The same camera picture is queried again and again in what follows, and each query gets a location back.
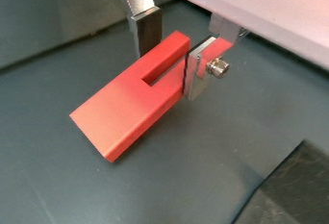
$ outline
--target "screw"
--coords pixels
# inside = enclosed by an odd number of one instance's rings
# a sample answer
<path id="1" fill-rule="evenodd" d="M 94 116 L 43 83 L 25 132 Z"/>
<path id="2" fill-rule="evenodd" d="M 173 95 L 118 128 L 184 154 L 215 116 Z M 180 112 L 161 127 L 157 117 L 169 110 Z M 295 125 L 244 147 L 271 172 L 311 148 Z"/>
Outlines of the screw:
<path id="1" fill-rule="evenodd" d="M 208 72 L 215 75 L 217 79 L 221 79 L 231 69 L 229 63 L 223 59 L 223 57 L 216 58 L 208 63 Z"/>

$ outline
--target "dark gray table surface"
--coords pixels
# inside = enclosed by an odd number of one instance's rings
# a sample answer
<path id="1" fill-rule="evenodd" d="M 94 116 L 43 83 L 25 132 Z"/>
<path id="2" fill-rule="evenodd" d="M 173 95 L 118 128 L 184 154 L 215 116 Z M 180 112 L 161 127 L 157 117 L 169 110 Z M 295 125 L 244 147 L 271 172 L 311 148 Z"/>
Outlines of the dark gray table surface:
<path id="1" fill-rule="evenodd" d="M 208 35 L 192 5 L 164 13 L 165 35 Z M 0 72 L 0 223 L 231 223 L 304 138 L 329 152 L 328 74 L 248 37 L 228 77 L 109 163 L 69 114 L 134 54 L 125 22 Z"/>

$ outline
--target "red block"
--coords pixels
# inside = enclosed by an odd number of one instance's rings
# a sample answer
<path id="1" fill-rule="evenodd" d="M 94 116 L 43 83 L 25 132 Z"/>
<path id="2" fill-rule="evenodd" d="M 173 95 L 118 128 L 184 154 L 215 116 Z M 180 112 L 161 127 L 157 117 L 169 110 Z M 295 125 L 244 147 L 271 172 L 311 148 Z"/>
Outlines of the red block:
<path id="1" fill-rule="evenodd" d="M 70 115 L 110 162 L 182 98 L 181 58 L 189 42 L 174 32 Z"/>

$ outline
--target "white surface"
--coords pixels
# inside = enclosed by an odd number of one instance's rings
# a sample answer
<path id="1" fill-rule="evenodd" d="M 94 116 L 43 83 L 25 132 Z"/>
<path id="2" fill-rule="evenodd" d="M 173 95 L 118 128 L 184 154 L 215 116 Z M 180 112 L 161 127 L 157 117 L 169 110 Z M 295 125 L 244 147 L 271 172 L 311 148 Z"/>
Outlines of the white surface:
<path id="1" fill-rule="evenodd" d="M 329 0 L 189 0 L 329 69 Z"/>

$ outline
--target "black object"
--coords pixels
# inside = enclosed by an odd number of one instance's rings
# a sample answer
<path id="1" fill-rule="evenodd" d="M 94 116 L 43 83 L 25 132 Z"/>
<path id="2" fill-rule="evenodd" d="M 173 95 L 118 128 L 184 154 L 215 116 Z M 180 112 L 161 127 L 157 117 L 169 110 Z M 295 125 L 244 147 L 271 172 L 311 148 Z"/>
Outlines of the black object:
<path id="1" fill-rule="evenodd" d="M 329 223 L 329 158 L 310 142 L 256 190 L 235 223 Z"/>

